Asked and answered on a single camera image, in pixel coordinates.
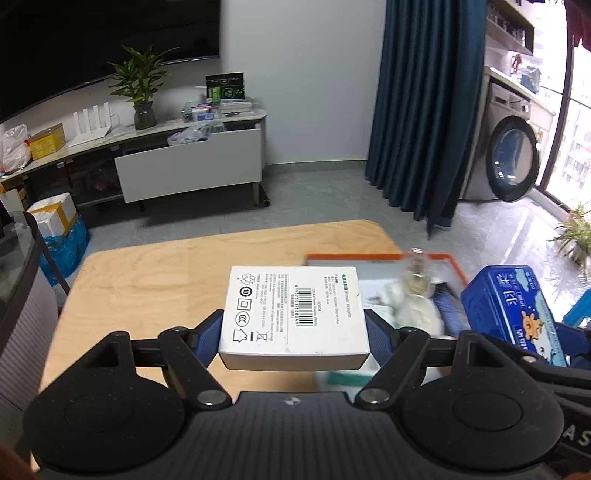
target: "table leg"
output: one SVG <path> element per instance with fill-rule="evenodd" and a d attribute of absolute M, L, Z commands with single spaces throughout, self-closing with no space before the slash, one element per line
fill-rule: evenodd
<path fill-rule="evenodd" d="M 260 187 L 259 187 L 259 182 L 254 182 L 252 184 L 252 196 L 254 198 L 255 201 L 255 206 L 259 206 L 261 203 L 261 195 L 260 195 Z"/>

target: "white wall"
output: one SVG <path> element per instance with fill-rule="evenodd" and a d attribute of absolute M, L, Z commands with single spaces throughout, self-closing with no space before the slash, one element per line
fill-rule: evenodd
<path fill-rule="evenodd" d="M 222 0 L 221 60 L 170 66 L 154 96 L 159 121 L 198 99 L 205 75 L 244 72 L 246 94 L 268 111 L 269 163 L 365 158 L 374 113 L 386 0 Z M 109 81 L 66 93 L 11 119 L 35 133 L 109 100 L 124 125 L 133 108 Z"/>

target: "blue tin box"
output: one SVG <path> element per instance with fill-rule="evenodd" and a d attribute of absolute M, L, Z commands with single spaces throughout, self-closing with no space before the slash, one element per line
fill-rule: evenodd
<path fill-rule="evenodd" d="M 567 366 L 554 317 L 529 266 L 485 267 L 460 297 L 472 330 L 536 352 L 549 364 Z"/>

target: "white cardboard box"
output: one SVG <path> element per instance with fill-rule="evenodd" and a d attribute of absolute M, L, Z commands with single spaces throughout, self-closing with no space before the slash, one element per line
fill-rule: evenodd
<path fill-rule="evenodd" d="M 39 200 L 27 212 L 35 217 L 43 238 L 67 234 L 76 221 L 76 207 L 69 193 Z"/>
<path fill-rule="evenodd" d="M 6 193 L 0 194 L 0 202 L 2 202 L 7 212 L 22 212 L 24 210 L 17 189 L 8 190 Z"/>
<path fill-rule="evenodd" d="M 348 370 L 369 342 L 354 267 L 232 267 L 219 354 L 229 369 Z"/>

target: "blue plastic bag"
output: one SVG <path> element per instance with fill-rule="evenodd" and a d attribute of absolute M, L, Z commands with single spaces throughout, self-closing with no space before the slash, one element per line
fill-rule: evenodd
<path fill-rule="evenodd" d="M 86 225 L 79 216 L 67 235 L 45 237 L 47 248 L 51 252 L 53 260 L 57 264 L 64 278 L 69 277 L 80 265 L 86 247 L 88 246 L 89 234 Z M 51 286 L 57 284 L 57 279 L 51 272 L 45 256 L 40 259 L 41 270 L 47 277 Z"/>

